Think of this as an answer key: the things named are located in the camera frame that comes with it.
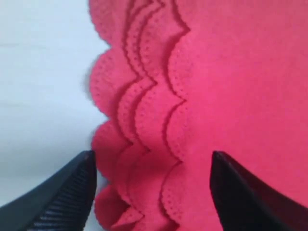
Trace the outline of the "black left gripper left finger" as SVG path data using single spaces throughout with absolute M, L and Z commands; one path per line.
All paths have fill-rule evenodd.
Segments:
M 2 231 L 82 231 L 97 188 L 96 158 L 83 151 L 36 188 L 0 208 Z

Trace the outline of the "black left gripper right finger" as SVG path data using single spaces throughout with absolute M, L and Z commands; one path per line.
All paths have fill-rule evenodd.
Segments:
M 209 188 L 225 231 L 306 231 L 308 209 L 273 189 L 230 155 L 212 154 Z

